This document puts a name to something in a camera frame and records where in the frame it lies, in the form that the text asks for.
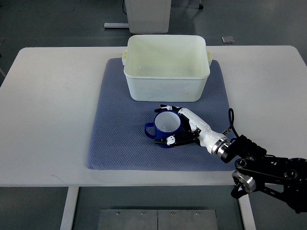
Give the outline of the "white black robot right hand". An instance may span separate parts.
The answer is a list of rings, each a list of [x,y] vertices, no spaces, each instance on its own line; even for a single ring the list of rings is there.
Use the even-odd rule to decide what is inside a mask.
[[[159,138],[154,141],[156,144],[174,147],[196,143],[201,147],[206,147],[212,155],[226,157],[226,149],[230,147],[230,141],[224,134],[213,131],[205,121],[187,108],[162,104],[155,112],[166,110],[175,112],[180,116],[183,121],[184,132]]]

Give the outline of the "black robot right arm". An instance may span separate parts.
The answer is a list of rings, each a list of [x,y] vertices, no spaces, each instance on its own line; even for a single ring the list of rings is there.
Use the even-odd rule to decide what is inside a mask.
[[[241,135],[222,138],[214,150],[224,163],[235,160],[233,198],[263,192],[285,202],[297,214],[307,210],[307,161],[268,155],[266,149]]]

